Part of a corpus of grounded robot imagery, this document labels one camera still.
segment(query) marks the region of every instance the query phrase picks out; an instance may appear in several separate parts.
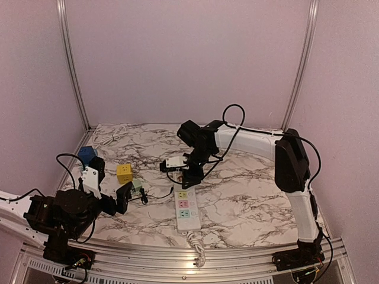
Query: blue cube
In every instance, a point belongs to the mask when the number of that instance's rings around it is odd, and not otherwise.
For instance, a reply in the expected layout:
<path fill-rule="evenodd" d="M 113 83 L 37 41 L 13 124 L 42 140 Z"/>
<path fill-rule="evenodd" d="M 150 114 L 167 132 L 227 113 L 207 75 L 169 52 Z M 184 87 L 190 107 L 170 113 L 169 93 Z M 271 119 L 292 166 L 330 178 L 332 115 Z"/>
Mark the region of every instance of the blue cube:
<path fill-rule="evenodd" d="M 96 157 L 96 152 L 92 146 L 83 146 L 79 150 L 78 156 L 83 160 L 84 164 L 88 166 L 89 161 Z"/>

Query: yellow block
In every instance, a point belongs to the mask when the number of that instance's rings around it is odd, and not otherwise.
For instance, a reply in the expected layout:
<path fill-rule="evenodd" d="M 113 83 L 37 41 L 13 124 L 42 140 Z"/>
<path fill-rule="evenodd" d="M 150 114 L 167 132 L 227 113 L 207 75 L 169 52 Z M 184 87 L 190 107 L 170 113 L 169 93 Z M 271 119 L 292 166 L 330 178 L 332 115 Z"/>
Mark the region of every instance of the yellow block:
<path fill-rule="evenodd" d="M 133 181 L 133 172 L 131 171 L 131 164 L 119 164 L 117 166 L 117 179 L 119 184 Z"/>

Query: marble tabletop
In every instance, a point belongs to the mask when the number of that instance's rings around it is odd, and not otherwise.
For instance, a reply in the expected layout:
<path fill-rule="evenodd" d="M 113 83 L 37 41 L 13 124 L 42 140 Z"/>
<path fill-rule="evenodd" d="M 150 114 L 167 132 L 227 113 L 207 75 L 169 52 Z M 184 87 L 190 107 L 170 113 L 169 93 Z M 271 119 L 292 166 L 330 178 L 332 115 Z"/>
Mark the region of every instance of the marble tabletop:
<path fill-rule="evenodd" d="M 102 138 L 125 127 L 128 134 L 109 146 Z M 133 176 L 143 182 L 148 195 L 164 196 L 171 182 L 159 171 L 159 163 L 189 148 L 177 136 L 179 125 L 100 124 L 88 142 L 105 160 L 103 193 L 115 197 L 121 186 L 116 177 L 118 164 L 130 163 Z M 80 176 L 79 164 L 73 174 Z M 63 189 L 72 188 L 68 179 Z M 206 248 L 267 246 L 297 241 L 297 227 L 287 197 L 274 182 L 274 163 L 250 153 L 230 150 L 212 173 L 196 186 L 201 232 Z M 174 195 L 149 198 L 147 205 L 131 201 L 124 215 L 101 214 L 93 238 L 149 246 L 188 247 L 176 231 Z"/>

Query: pink backdrop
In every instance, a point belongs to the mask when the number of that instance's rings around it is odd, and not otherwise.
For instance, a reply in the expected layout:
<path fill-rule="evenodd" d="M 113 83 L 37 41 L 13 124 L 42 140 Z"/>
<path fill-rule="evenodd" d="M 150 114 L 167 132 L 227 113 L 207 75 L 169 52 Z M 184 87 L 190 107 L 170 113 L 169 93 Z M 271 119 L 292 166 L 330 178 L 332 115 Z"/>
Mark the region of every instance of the pink backdrop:
<path fill-rule="evenodd" d="M 69 81 L 56 1 L 0 2 L 0 191 L 54 194 L 83 129 Z M 21 241 L 0 232 L 0 283 L 9 283 Z"/>
<path fill-rule="evenodd" d="M 281 126 L 310 1 L 67 1 L 91 124 L 220 119 Z"/>
<path fill-rule="evenodd" d="M 290 125 L 320 150 L 323 168 L 314 191 L 361 284 L 379 278 L 378 19 L 378 1 L 320 1 Z"/>

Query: coiled white cord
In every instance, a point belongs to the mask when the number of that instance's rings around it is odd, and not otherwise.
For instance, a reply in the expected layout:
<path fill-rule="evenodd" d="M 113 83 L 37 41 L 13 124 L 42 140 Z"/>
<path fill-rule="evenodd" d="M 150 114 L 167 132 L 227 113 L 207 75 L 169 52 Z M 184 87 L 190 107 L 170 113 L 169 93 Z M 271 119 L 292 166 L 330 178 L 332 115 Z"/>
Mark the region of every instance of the coiled white cord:
<path fill-rule="evenodd" d="M 105 147 L 111 144 L 113 141 L 118 141 L 128 134 L 125 126 L 120 126 L 112 135 L 105 136 L 98 141 L 98 136 L 92 138 L 92 142 L 95 146 Z"/>
<path fill-rule="evenodd" d="M 187 242 L 193 247 L 196 252 L 199 254 L 196 260 L 197 267 L 203 267 L 205 264 L 205 248 L 203 244 L 195 238 L 195 234 L 193 232 L 187 232 Z"/>

